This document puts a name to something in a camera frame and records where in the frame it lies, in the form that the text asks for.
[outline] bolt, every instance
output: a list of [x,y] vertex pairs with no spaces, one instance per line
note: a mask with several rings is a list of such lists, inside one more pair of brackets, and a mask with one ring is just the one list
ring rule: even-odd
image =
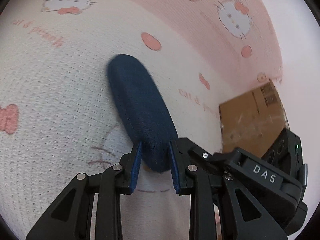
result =
[[122,165],[121,164],[115,164],[115,165],[113,165],[112,169],[115,170],[115,171],[119,171],[119,170],[122,169]]
[[83,180],[83,179],[85,179],[85,174],[84,174],[84,173],[79,173],[79,174],[77,175],[77,179],[78,179],[78,180]]
[[231,173],[226,173],[224,174],[224,177],[227,179],[227,180],[233,180],[233,176]]
[[189,170],[189,171],[196,171],[197,169],[198,169],[198,167],[195,166],[195,165],[189,165],[189,166],[188,166],[188,170]]

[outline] cardboard box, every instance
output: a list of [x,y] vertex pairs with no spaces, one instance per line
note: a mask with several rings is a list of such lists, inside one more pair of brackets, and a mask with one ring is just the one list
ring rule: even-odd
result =
[[283,128],[289,128],[272,81],[221,105],[223,152],[235,147],[262,157]]

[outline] cartoon cat face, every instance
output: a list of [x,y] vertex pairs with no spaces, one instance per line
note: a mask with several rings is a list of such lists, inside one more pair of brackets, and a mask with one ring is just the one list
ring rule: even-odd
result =
[[78,8],[85,10],[89,8],[93,2],[91,0],[45,0],[42,11],[58,11],[61,8]]
[[218,6],[220,21],[233,36],[241,39],[245,38],[252,25],[248,12],[249,9],[239,1],[226,1]]

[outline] blue elongated object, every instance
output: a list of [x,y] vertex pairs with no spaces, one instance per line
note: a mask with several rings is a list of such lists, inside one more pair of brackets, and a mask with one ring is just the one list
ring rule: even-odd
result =
[[136,58],[120,54],[108,63],[107,78],[131,141],[142,142],[142,159],[153,171],[169,170],[169,142],[178,135],[148,71]]

